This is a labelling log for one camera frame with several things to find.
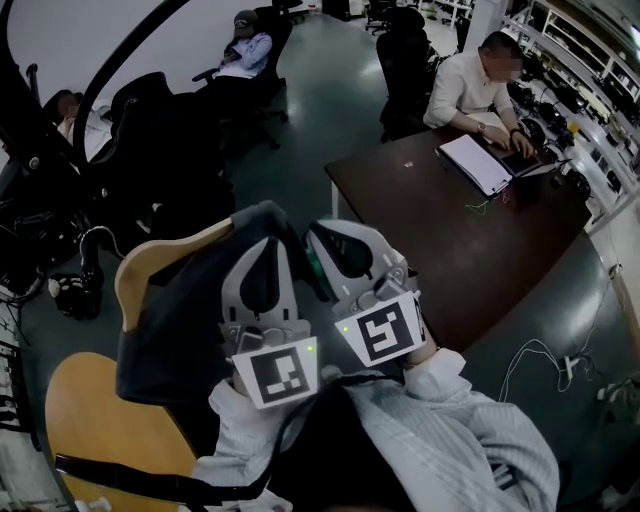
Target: white wall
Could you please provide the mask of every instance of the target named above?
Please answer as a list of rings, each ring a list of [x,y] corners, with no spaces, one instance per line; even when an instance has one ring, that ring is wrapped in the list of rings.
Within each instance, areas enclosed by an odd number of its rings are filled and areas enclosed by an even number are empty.
[[[160,0],[16,0],[9,19],[9,46],[22,72],[38,64],[40,96],[60,89],[84,91],[99,67]],[[156,30],[107,84],[112,97],[130,80],[164,71],[173,92],[201,87],[191,82],[217,66],[242,9],[270,0],[191,0]]]

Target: wrist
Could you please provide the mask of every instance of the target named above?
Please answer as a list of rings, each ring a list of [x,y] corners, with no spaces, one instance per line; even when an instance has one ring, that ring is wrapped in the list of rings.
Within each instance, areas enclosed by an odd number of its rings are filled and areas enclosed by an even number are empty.
[[[405,358],[405,369],[410,370],[414,366],[418,366],[428,359],[431,359],[436,352],[438,351],[438,347],[436,346],[433,340],[427,340],[427,343],[421,346],[419,349],[414,350],[413,352],[409,352]]]

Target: laptop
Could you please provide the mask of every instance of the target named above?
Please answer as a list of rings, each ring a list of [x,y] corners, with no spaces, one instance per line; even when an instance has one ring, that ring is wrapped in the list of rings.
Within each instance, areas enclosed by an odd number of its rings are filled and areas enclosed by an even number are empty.
[[[514,178],[555,171],[570,160],[553,162],[544,152],[537,152],[531,157],[525,158],[520,152],[506,151],[494,144],[487,145],[485,149]]]

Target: white shirt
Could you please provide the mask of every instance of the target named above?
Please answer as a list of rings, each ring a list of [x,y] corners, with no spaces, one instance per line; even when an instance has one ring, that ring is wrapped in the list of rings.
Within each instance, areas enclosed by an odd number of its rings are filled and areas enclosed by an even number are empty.
[[[91,107],[89,116],[87,117],[87,125],[84,130],[84,149],[87,154],[87,160],[96,156],[104,145],[111,140],[111,121],[102,116],[111,110],[111,101],[96,100]],[[66,122],[60,123],[58,131],[73,145],[73,128],[75,119],[67,125]]]
[[[416,512],[554,512],[559,477],[549,446],[515,405],[471,391],[460,377],[464,363],[443,348],[407,370],[404,386],[378,380],[345,389]],[[253,483],[269,464],[290,409],[258,410],[226,381],[209,404],[220,416],[220,435],[215,454],[198,459],[193,476],[222,487]],[[299,427],[294,422],[287,431],[285,449]],[[270,512],[276,506],[293,508],[265,489],[254,501],[206,509]]]
[[[233,50],[240,58],[222,64],[218,76],[236,76],[238,78],[253,78],[266,66],[269,60],[269,52],[273,46],[271,36],[260,32],[251,39],[240,39]]]
[[[477,50],[459,53],[438,68],[424,122],[438,128],[448,124],[458,111],[486,112],[491,104],[498,114],[513,108],[507,85],[489,80]]]

